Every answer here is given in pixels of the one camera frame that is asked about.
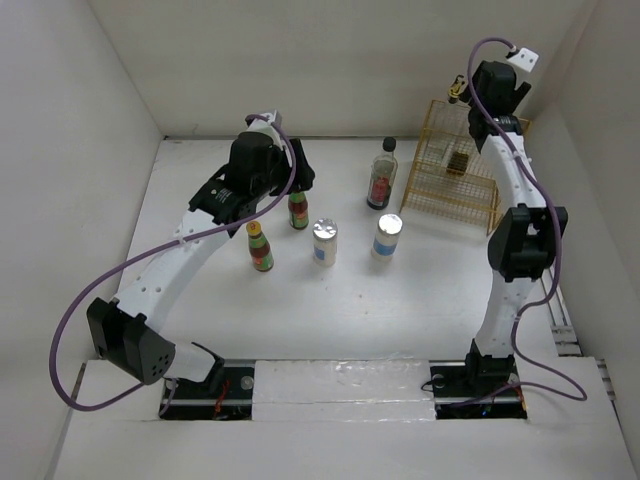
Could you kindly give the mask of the chili sauce bottle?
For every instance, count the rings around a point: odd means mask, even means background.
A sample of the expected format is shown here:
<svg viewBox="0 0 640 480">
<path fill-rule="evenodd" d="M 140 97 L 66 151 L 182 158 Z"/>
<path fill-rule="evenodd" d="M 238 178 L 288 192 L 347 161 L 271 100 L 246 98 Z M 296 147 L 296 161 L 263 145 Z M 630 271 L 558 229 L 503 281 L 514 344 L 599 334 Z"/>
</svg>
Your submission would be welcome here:
<svg viewBox="0 0 640 480">
<path fill-rule="evenodd" d="M 296 230 L 308 226 L 308 202 L 304 192 L 293 192 L 288 198 L 289 223 Z"/>
<path fill-rule="evenodd" d="M 274 266 L 270 244 L 262 231 L 261 224 L 256 221 L 246 223 L 248 247 L 253 267 L 259 272 L 268 272 Z"/>
</svg>

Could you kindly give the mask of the clear gold spout bottle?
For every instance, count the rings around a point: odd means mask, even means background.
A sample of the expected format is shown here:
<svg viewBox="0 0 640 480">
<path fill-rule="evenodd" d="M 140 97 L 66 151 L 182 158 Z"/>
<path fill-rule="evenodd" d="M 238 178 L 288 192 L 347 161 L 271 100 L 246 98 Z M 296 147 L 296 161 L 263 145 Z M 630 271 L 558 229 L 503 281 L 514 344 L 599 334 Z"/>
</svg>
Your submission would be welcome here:
<svg viewBox="0 0 640 480">
<path fill-rule="evenodd" d="M 431 113 L 433 150 L 438 154 L 439 163 L 446 163 L 449 160 L 459 140 L 464 136 L 466 115 L 459 97 L 465 86 L 465 77 L 457 75 L 448 89 L 446 100 L 437 104 Z"/>
</svg>

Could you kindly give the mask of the dark soy sauce bottle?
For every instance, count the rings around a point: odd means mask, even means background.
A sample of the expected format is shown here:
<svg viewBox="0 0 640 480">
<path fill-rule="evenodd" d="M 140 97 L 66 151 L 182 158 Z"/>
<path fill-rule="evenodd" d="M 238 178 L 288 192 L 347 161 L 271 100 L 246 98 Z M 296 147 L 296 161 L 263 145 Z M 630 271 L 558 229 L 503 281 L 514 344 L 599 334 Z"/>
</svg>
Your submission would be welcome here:
<svg viewBox="0 0 640 480">
<path fill-rule="evenodd" d="M 381 153 L 373 160 L 366 197 L 367 205 L 372 209 L 383 210 L 388 206 L 398 169 L 396 146 L 394 137 L 385 137 Z"/>
</svg>

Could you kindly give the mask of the square bottle dark residue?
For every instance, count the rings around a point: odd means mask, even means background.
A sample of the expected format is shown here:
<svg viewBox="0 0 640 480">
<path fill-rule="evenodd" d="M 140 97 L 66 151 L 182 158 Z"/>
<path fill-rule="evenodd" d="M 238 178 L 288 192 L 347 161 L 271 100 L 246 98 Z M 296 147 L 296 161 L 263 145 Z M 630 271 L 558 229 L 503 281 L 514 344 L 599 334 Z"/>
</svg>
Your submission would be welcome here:
<svg viewBox="0 0 640 480">
<path fill-rule="evenodd" d="M 443 161 L 446 172 L 464 176 L 477 153 L 475 140 L 469 133 L 467 117 L 452 116 L 446 121 L 445 127 L 447 137 Z"/>
</svg>

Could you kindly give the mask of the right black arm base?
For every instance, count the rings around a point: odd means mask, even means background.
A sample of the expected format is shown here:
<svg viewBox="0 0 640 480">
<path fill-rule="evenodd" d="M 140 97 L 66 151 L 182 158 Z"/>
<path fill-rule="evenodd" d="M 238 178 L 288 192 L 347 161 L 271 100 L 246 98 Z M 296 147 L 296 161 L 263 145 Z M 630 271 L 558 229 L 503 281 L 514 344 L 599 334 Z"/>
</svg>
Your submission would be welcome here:
<svg viewBox="0 0 640 480">
<path fill-rule="evenodd" d="M 525 420 L 528 415 L 518 389 L 505 389 L 509 377 L 471 379 L 464 361 L 430 361 L 430 377 L 421 389 L 433 397 L 437 420 Z"/>
</svg>

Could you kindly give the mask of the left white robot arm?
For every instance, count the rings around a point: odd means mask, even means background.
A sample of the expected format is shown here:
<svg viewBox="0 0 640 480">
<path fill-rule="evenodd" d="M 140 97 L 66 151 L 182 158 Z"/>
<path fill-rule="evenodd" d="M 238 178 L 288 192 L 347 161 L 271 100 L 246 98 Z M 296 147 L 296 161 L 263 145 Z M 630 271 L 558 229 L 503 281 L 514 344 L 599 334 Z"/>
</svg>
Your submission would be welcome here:
<svg viewBox="0 0 640 480">
<path fill-rule="evenodd" d="M 221 357 L 197 343 L 176 345 L 160 332 L 199 269 L 262 199 L 311 189 L 315 173 L 300 139 L 292 139 L 291 146 L 293 163 L 271 134 L 245 131 L 233 141 L 228 163 L 189 201 L 173 233 L 176 245 L 156 254 L 110 301 L 97 298 L 89 305 L 92 340 L 103 359 L 145 385 L 177 378 L 201 396 L 220 390 Z"/>
</svg>

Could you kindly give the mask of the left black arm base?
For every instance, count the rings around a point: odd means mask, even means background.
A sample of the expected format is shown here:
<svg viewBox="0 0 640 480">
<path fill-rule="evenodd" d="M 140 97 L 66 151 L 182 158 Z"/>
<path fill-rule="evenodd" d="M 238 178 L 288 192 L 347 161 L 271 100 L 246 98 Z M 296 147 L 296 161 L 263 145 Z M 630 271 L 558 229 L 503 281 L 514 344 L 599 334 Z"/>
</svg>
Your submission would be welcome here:
<svg viewBox="0 0 640 480">
<path fill-rule="evenodd" d="M 159 418 L 167 421 L 248 421 L 252 419 L 254 361 L 228 361 L 210 392 L 206 385 L 178 380 L 171 401 L 167 381 L 159 406 Z"/>
</svg>

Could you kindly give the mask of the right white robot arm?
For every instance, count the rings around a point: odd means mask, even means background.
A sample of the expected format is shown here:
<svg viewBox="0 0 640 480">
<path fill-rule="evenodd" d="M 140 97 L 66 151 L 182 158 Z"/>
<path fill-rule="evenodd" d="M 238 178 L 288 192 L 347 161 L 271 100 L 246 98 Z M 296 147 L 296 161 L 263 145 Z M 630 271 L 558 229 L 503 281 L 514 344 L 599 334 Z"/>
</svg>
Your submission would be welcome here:
<svg viewBox="0 0 640 480">
<path fill-rule="evenodd" d="M 490 166 L 505 209 L 488 243 L 493 281 L 480 330 L 462 369 L 473 393 L 507 383 L 514 371 L 513 328 L 535 281 L 556 258 L 568 223 L 563 207 L 549 208 L 534 185 L 523 130 L 514 111 L 530 90 L 508 63 L 483 61 L 462 99 L 470 106 L 469 133 Z"/>
</svg>

